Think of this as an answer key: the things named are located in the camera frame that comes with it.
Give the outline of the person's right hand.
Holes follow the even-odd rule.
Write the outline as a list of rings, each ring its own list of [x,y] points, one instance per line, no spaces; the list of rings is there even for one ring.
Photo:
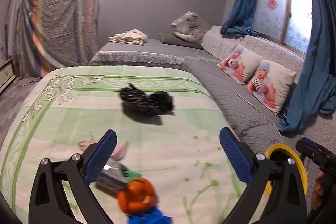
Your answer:
[[[315,179],[315,186],[312,193],[312,198],[310,201],[311,209],[316,210],[321,205],[321,197],[323,195],[323,186],[321,184],[321,178],[324,175],[323,172],[320,172]]]

